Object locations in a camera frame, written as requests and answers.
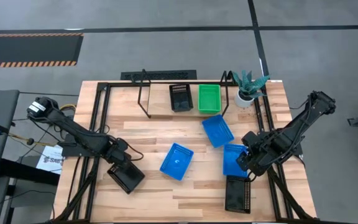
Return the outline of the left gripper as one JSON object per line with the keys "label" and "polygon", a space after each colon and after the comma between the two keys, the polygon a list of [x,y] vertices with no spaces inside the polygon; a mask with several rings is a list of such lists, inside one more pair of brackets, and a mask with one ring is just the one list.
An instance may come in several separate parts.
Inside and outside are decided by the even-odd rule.
{"label": "left gripper", "polygon": [[117,138],[108,142],[105,150],[103,151],[103,159],[112,164],[112,173],[116,174],[121,169],[128,170],[135,167],[131,161],[132,156],[126,152],[128,144],[125,140]]}

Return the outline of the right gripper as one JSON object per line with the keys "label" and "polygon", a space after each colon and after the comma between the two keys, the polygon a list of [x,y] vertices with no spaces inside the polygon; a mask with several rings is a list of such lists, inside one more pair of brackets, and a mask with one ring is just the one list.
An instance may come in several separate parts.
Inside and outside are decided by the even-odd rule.
{"label": "right gripper", "polygon": [[254,173],[256,176],[263,175],[270,167],[272,155],[268,152],[268,145],[260,142],[248,142],[248,154],[243,151],[236,159],[239,167],[242,167],[247,175]]}

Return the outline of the blue slotted plastic basket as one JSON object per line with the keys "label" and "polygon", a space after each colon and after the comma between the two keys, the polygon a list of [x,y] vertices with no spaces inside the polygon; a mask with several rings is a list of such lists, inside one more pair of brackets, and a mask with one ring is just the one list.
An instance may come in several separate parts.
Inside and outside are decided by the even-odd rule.
{"label": "blue slotted plastic basket", "polygon": [[221,147],[234,140],[234,136],[221,114],[201,122],[213,147]]}
{"label": "blue slotted plastic basket", "polygon": [[223,175],[247,177],[247,171],[243,171],[236,159],[242,152],[247,153],[247,147],[239,144],[225,144],[223,148]]}
{"label": "blue slotted plastic basket", "polygon": [[192,160],[194,152],[182,145],[173,143],[165,156],[160,171],[164,174],[181,181]]}

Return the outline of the black slotted plastic basket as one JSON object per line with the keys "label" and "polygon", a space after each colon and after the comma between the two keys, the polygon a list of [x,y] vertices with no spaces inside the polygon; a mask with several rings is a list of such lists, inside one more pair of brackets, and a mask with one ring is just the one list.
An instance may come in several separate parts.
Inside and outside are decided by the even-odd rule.
{"label": "black slotted plastic basket", "polygon": [[173,112],[184,112],[193,109],[193,100],[189,84],[169,86],[171,109]]}
{"label": "black slotted plastic basket", "polygon": [[228,175],[224,208],[229,212],[250,214],[250,179]]}
{"label": "black slotted plastic basket", "polygon": [[136,166],[128,170],[120,170],[116,174],[112,173],[112,166],[107,171],[109,176],[117,183],[126,194],[130,194],[142,182],[145,175]]}

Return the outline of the green slotted plastic basket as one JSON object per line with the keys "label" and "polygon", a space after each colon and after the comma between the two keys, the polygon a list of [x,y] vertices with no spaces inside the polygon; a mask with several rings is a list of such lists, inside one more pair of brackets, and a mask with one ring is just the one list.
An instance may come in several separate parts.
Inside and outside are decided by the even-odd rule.
{"label": "green slotted plastic basket", "polygon": [[201,114],[216,114],[221,111],[221,87],[219,85],[199,85],[198,110]]}

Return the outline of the black-framed wooden shelf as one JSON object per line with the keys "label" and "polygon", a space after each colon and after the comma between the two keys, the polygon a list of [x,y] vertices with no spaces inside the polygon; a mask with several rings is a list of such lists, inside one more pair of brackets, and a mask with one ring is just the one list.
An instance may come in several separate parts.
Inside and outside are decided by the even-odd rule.
{"label": "black-framed wooden shelf", "polygon": [[[229,87],[234,86],[232,72],[223,72],[219,80],[130,80],[139,86],[139,94],[143,87],[149,89],[147,107],[144,111],[148,117],[208,117],[216,114],[224,114],[229,107]],[[173,112],[170,102],[170,85],[189,84],[193,100],[193,109],[184,112]],[[201,114],[198,110],[198,88],[200,84],[219,85],[221,87],[221,111],[216,114]]]}

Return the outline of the white plant pot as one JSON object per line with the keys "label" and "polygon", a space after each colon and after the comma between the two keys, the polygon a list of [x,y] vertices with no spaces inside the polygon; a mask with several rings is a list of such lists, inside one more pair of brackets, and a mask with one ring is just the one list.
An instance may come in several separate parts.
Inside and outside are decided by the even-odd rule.
{"label": "white plant pot", "polygon": [[254,98],[247,98],[246,100],[244,100],[241,97],[241,91],[238,90],[237,91],[237,95],[234,97],[234,101],[235,104],[240,107],[240,108],[248,108],[252,105],[252,103],[254,102]]}

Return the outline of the white printed paper sheet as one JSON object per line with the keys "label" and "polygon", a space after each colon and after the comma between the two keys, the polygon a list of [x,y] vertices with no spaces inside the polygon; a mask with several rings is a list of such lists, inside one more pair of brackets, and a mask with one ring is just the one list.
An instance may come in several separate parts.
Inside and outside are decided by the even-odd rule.
{"label": "white printed paper sheet", "polygon": [[36,168],[60,175],[62,172],[63,161],[65,159],[62,156],[62,151],[63,148],[58,145],[45,146]]}

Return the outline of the green snake plant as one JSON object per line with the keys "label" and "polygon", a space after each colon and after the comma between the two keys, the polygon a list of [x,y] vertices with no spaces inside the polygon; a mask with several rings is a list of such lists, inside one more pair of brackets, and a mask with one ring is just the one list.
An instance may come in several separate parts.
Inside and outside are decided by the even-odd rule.
{"label": "green snake plant", "polygon": [[240,98],[247,101],[264,96],[260,89],[270,78],[270,76],[267,75],[252,80],[252,72],[246,72],[245,70],[242,71],[242,78],[239,78],[236,72],[232,72],[232,77],[239,87]]}

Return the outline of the black hazard-striped floor mat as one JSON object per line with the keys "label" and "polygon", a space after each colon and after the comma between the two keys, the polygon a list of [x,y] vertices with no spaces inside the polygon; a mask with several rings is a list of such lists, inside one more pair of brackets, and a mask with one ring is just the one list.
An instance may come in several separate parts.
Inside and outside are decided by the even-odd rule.
{"label": "black hazard-striped floor mat", "polygon": [[0,68],[67,67],[78,62],[84,34],[0,34]]}

